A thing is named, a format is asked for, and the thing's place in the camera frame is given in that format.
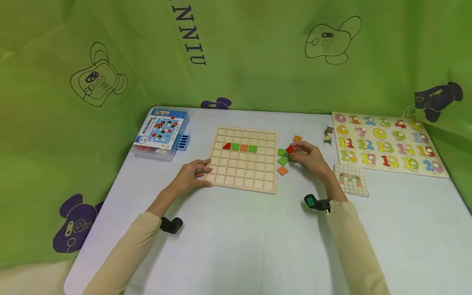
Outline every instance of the storage box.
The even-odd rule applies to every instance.
[[[132,146],[136,156],[172,161],[190,116],[185,109],[152,108]]]

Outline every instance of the right hand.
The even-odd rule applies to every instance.
[[[306,166],[318,178],[333,173],[318,147],[306,141],[297,141],[290,145],[295,150],[294,153],[290,154],[292,160]]]

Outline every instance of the toy figure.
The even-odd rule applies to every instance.
[[[323,140],[323,144],[329,143],[329,145],[333,145],[333,140],[331,139],[331,135],[333,134],[333,127],[326,126],[325,130],[325,139]]]

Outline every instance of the small pattern card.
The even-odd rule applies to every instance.
[[[364,169],[343,164],[334,166],[334,174],[346,194],[355,194],[368,197],[367,185],[365,184]]]

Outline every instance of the white table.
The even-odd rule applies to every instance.
[[[64,285],[79,295],[138,214],[182,164],[209,155],[218,125],[277,130],[320,147],[331,116],[190,109],[185,152],[172,162],[129,153]],[[326,219],[307,209],[306,194],[325,197],[298,165],[278,176],[277,194],[214,186],[182,197],[166,213],[180,217],[176,235],[161,233],[126,294],[348,294]],[[371,196],[348,195],[359,212],[392,294],[470,294],[472,218],[450,179],[365,170]]]

